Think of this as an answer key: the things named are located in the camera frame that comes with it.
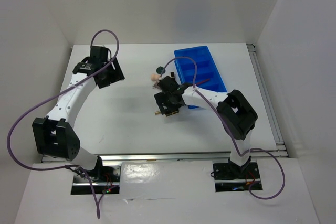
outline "black bracket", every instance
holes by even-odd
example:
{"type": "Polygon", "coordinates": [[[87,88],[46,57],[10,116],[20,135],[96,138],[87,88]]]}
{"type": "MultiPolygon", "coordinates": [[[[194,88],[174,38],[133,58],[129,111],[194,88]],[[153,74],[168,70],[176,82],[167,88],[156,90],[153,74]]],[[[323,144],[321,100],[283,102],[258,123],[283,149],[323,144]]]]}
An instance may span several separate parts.
{"type": "Polygon", "coordinates": [[[162,115],[170,115],[178,112],[178,109],[185,105],[182,94],[191,86],[189,83],[179,85],[172,77],[166,76],[158,82],[162,92],[154,95],[156,103],[162,115]]]}
{"type": "Polygon", "coordinates": [[[35,118],[33,133],[39,154],[71,161],[79,152],[80,141],[65,119],[55,121],[48,117],[35,118]]]}
{"type": "Polygon", "coordinates": [[[217,111],[236,140],[244,140],[258,119],[257,113],[239,90],[228,93],[227,98],[218,104],[217,111]]]}
{"type": "MultiPolygon", "coordinates": [[[[109,49],[106,47],[92,46],[90,56],[85,57],[82,62],[78,63],[72,73],[85,73],[88,76],[93,74],[109,62],[108,53],[109,49]]],[[[102,89],[114,82],[124,80],[125,77],[122,73],[118,60],[115,58],[113,63],[110,64],[103,72],[97,74],[94,79],[96,85],[102,89]]]]}

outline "white platform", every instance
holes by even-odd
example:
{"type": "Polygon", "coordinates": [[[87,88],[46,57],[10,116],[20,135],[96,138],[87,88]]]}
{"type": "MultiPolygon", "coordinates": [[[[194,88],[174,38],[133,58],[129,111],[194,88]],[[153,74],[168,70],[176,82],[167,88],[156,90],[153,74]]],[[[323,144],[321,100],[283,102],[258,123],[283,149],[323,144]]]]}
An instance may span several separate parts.
{"type": "MultiPolygon", "coordinates": [[[[140,44],[121,45],[118,61],[124,81],[89,95],[75,131],[81,146],[96,154],[176,153],[230,151],[230,140],[211,111],[182,108],[168,118],[158,110],[151,73],[174,58],[174,50],[207,45],[228,91],[240,90],[258,113],[251,144],[276,148],[265,106],[245,44],[140,44]]],[[[115,45],[105,45],[114,52],[115,45]]],[[[89,45],[75,45],[62,89],[74,66],[89,55],[89,45]]],[[[175,71],[174,63],[167,73],[175,71]]]]}
{"type": "MultiPolygon", "coordinates": [[[[283,193],[272,200],[255,199],[247,191],[216,193],[209,165],[204,161],[198,166],[195,162],[174,162],[173,170],[166,162],[148,163],[157,164],[157,177],[166,179],[155,180],[153,174],[147,177],[153,178],[151,181],[135,181],[134,176],[125,178],[124,182],[130,181],[128,185],[121,183],[121,193],[125,195],[104,197],[100,220],[96,217],[92,195],[70,195],[72,172],[65,169],[31,172],[15,223],[318,224],[298,161],[283,158],[280,162],[286,173],[286,186],[283,193]]],[[[136,175],[141,177],[139,173],[146,169],[139,163],[134,164],[137,165],[136,175]]],[[[281,187],[279,167],[270,159],[260,159],[258,165],[264,191],[255,193],[270,196],[281,187]]]]}

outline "purple cable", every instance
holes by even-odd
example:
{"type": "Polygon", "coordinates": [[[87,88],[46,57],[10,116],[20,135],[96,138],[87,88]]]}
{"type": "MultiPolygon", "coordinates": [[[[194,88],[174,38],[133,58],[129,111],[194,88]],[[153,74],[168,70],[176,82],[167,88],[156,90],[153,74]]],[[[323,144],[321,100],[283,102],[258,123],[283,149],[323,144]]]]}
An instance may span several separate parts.
{"type": "Polygon", "coordinates": [[[249,149],[249,150],[244,151],[243,153],[240,152],[240,150],[239,150],[239,148],[238,148],[238,145],[237,145],[237,143],[236,143],[236,140],[235,140],[235,138],[233,137],[233,134],[232,134],[231,130],[229,129],[229,127],[227,126],[227,124],[226,124],[226,122],[223,120],[223,118],[220,116],[220,114],[218,113],[217,109],[216,109],[216,108],[215,108],[215,107],[208,101],[208,99],[207,99],[204,95],[202,95],[201,92],[199,92],[199,91],[196,89],[196,86],[195,86],[196,76],[197,76],[197,64],[196,64],[196,62],[195,62],[192,58],[184,57],[184,56],[182,56],[182,57],[176,57],[176,58],[174,58],[174,59],[171,59],[171,60],[168,61],[168,63],[164,66],[163,70],[161,71],[161,75],[160,75],[160,77],[162,76],[162,73],[164,72],[164,70],[166,69],[166,67],[167,67],[172,61],[174,61],[174,60],[179,60],[179,59],[189,59],[189,60],[191,60],[191,61],[193,62],[193,64],[195,65],[195,73],[194,73],[194,79],[193,79],[193,88],[194,88],[195,92],[196,92],[196,93],[197,93],[197,94],[198,94],[198,95],[199,95],[199,96],[200,96],[200,97],[201,97],[201,98],[202,98],[202,99],[203,99],[203,100],[210,106],[210,108],[211,108],[211,109],[215,112],[215,114],[218,116],[218,118],[219,118],[220,121],[222,122],[222,125],[223,125],[224,129],[226,130],[226,132],[228,132],[229,136],[231,137],[231,140],[232,140],[232,142],[233,142],[233,145],[234,145],[234,147],[235,147],[235,149],[236,149],[238,155],[239,155],[240,157],[243,157],[244,155],[246,155],[246,154],[249,153],[249,152],[261,151],[261,152],[265,152],[265,153],[267,153],[268,155],[270,155],[270,156],[277,162],[277,164],[279,165],[280,170],[281,170],[281,174],[282,174],[282,186],[281,186],[280,190],[279,190],[276,194],[274,194],[273,196],[270,196],[270,197],[260,197],[260,196],[255,195],[254,193],[252,193],[251,188],[252,188],[252,186],[253,186],[255,183],[257,183],[257,182],[254,182],[254,183],[250,184],[250,186],[248,187],[248,191],[250,192],[250,194],[252,194],[254,197],[256,197],[256,198],[258,198],[258,199],[264,199],[264,200],[266,200],[266,199],[274,199],[275,197],[279,196],[279,195],[282,193],[282,191],[284,190],[285,182],[286,182],[285,172],[284,172],[284,169],[282,168],[282,165],[280,164],[280,162],[278,161],[278,159],[277,159],[271,152],[266,151],[266,150],[261,149],[261,148],[251,148],[251,149],[249,149]]]}
{"type": "MultiPolygon", "coordinates": [[[[104,71],[110,64],[112,64],[112,62],[114,61],[114,59],[117,57],[117,54],[119,52],[119,39],[118,37],[116,36],[116,34],[110,30],[107,30],[107,29],[103,29],[103,30],[100,30],[98,32],[96,32],[96,34],[93,36],[92,38],[92,41],[91,41],[91,44],[90,44],[90,47],[92,47],[93,45],[93,42],[96,38],[96,36],[102,32],[108,32],[110,34],[112,34],[114,37],[115,37],[115,41],[117,43],[117,48],[116,48],[116,52],[114,53],[112,59],[104,66],[102,67],[101,69],[99,69],[98,71],[94,72],[93,74],[87,76],[86,78],[84,78],[83,80],[77,82],[75,85],[71,86],[71,87],[68,87],[66,90],[63,90],[62,92],[60,92],[59,94],[56,94],[54,95],[53,97],[50,97],[49,99],[33,106],[32,108],[30,108],[29,110],[27,110],[26,112],[24,112],[15,122],[14,124],[12,125],[12,127],[9,129],[9,132],[8,132],[8,135],[7,135],[7,149],[8,149],[8,153],[9,155],[11,156],[11,158],[21,167],[25,168],[25,169],[28,169],[28,170],[34,170],[34,171],[38,171],[38,172],[43,172],[43,171],[46,171],[46,170],[57,170],[57,169],[62,169],[62,168],[70,168],[70,167],[78,167],[77,165],[63,165],[63,166],[56,166],[56,167],[51,167],[51,168],[34,168],[34,167],[30,167],[30,166],[27,166],[25,164],[23,164],[20,160],[18,160],[16,158],[16,156],[14,155],[13,151],[12,151],[12,147],[10,146],[10,139],[11,139],[11,136],[12,136],[12,133],[15,129],[15,127],[19,124],[19,122],[26,116],[28,115],[31,111],[41,107],[42,105],[52,101],[53,99],[55,98],[58,98],[59,96],[69,92],[70,90],[74,89],[75,87],[81,85],[82,83],[84,83],[85,81],[87,81],[88,79],[96,76],[97,74],[101,73],[102,71],[104,71]]],[[[97,206],[97,218],[99,219],[100,218],[100,210],[99,210],[99,201],[97,201],[97,197],[96,197],[96,194],[95,194],[95,189],[93,187],[93,184],[92,184],[92,181],[90,179],[90,176],[88,175],[88,173],[81,167],[78,167],[78,169],[80,169],[81,171],[84,172],[85,176],[87,177],[89,183],[90,183],[90,188],[91,188],[91,191],[92,191],[92,194],[93,194],[93,198],[94,198],[94,201],[96,203],[96,206],[97,206]]]]}

